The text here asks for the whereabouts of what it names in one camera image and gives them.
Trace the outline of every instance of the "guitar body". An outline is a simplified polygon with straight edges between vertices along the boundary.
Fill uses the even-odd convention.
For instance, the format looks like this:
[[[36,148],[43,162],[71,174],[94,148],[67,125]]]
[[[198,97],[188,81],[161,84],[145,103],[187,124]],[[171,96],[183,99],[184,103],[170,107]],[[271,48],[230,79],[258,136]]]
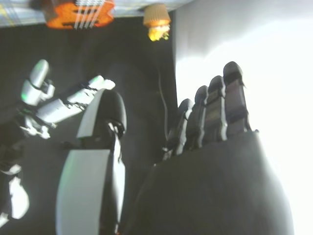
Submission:
[[[45,0],[42,4],[46,25],[56,29],[106,26],[113,21],[113,8],[113,0]]]

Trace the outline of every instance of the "black surface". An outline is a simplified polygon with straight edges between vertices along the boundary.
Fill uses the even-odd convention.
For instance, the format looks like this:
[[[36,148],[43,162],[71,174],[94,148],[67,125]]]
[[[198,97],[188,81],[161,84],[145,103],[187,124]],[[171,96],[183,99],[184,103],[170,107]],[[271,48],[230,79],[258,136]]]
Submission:
[[[257,132],[155,166],[124,235],[293,235],[289,203]]]
[[[125,102],[128,123],[122,140],[126,166],[122,228],[148,170],[160,160],[161,146],[165,143],[156,62],[169,108],[169,126],[176,113],[171,43],[171,40],[152,43],[142,18],[118,19],[105,28],[87,31],[58,31],[45,25],[0,29],[2,122],[12,117],[14,109],[3,111],[1,107],[19,99],[24,79],[40,59],[50,63],[48,77],[54,81],[56,92],[96,74],[116,83],[116,90]],[[22,219],[2,227],[2,235],[55,234],[56,191],[67,156],[59,142],[75,139],[81,117],[82,114],[60,123],[50,132],[49,140],[39,137],[27,140],[23,184],[30,208]]]

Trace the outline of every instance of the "orange violin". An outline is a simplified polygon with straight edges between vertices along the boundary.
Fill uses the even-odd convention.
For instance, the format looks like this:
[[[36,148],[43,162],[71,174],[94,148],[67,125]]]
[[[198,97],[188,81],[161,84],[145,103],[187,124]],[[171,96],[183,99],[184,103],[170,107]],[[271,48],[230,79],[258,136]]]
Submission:
[[[79,29],[103,27],[113,21],[113,0],[44,0],[42,9],[48,27]]]

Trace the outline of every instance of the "toy guitar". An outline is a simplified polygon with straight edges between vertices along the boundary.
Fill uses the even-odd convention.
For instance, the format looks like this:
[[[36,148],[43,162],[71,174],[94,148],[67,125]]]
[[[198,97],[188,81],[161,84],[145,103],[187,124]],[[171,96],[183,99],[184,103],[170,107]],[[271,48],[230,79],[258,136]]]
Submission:
[[[48,27],[78,29],[102,27],[113,21],[114,0],[44,0]]]

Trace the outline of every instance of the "guitar string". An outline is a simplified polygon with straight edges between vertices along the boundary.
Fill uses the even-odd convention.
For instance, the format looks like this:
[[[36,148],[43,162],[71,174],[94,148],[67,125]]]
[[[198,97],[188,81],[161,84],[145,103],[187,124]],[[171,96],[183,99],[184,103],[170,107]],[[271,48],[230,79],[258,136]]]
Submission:
[[[78,12],[77,12],[77,16],[76,16],[76,20],[75,20],[75,25],[74,28],[77,29],[78,23],[79,23],[79,19],[80,19],[80,15],[82,13],[82,9],[83,9],[83,5],[81,4],[81,0],[78,0],[79,8],[78,8]]]
[[[88,28],[88,26],[90,25],[90,22],[91,22],[91,19],[92,19],[92,16],[94,15],[95,13],[95,10],[97,8],[97,6],[99,5],[98,4],[99,0],[94,0],[94,3],[93,3],[93,6],[92,6],[92,10],[86,20],[86,24],[85,24],[85,28]]]
[[[94,16],[93,16],[92,22],[90,23],[90,28],[93,27],[93,25],[94,25],[98,15],[100,14],[100,11],[101,11],[101,9],[102,9],[102,7],[103,7],[105,2],[106,2],[105,0],[102,0],[101,6],[98,8],[96,14],[94,14]]]
[[[89,11],[89,2],[90,2],[90,0],[87,0],[87,7],[85,8],[85,12],[84,12],[82,21],[80,22],[80,25],[79,25],[80,28],[83,28],[83,26],[84,26],[84,21],[86,19],[87,12]]]

